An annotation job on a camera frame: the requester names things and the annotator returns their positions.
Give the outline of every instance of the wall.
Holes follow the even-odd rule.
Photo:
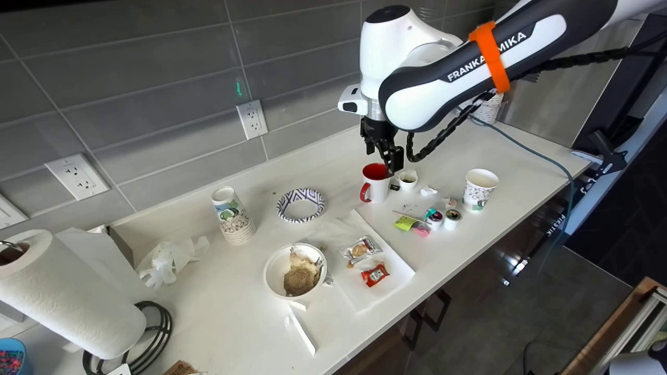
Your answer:
[[[362,17],[388,0],[114,0],[0,15],[0,194],[31,221],[93,227],[357,124]],[[410,0],[466,35],[511,1]],[[243,140],[236,104],[263,100]],[[110,192],[74,201],[43,163],[84,151]]]

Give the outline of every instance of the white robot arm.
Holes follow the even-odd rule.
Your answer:
[[[520,0],[492,25],[506,82],[594,35],[667,3],[667,0]],[[461,101],[498,89],[476,42],[424,25],[408,5],[367,17],[360,30],[360,85],[343,89],[338,108],[360,115],[367,149],[392,171],[401,166],[393,135],[433,129]]]

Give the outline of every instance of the paper towel holder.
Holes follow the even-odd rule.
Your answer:
[[[139,341],[147,341],[150,343],[135,357],[126,362],[130,350],[126,350],[120,359],[120,362],[117,365],[123,365],[126,362],[128,365],[128,371],[134,375],[139,375],[143,372],[160,354],[163,350],[166,348],[168,340],[171,340],[171,333],[173,333],[173,319],[171,319],[171,312],[157,304],[157,302],[150,302],[150,299],[142,299],[135,304],[143,315],[146,315],[146,329],[143,329],[143,335]],[[91,357],[90,351],[84,350],[84,371],[86,375],[104,375],[104,362],[108,361],[100,361],[95,357]]]

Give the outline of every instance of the white bowl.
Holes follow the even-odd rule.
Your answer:
[[[306,293],[299,293],[299,295],[287,295],[287,291],[284,288],[284,277],[289,271],[289,252],[291,252],[291,247],[299,255],[309,258],[310,263],[321,261],[316,284]],[[289,299],[289,302],[310,302],[310,297],[321,288],[324,277],[326,277],[326,258],[324,258],[324,253],[319,247],[314,247],[310,244],[301,244],[301,241],[286,245],[286,247],[272,252],[270,258],[265,263],[265,286],[276,297],[284,297],[284,299]]]

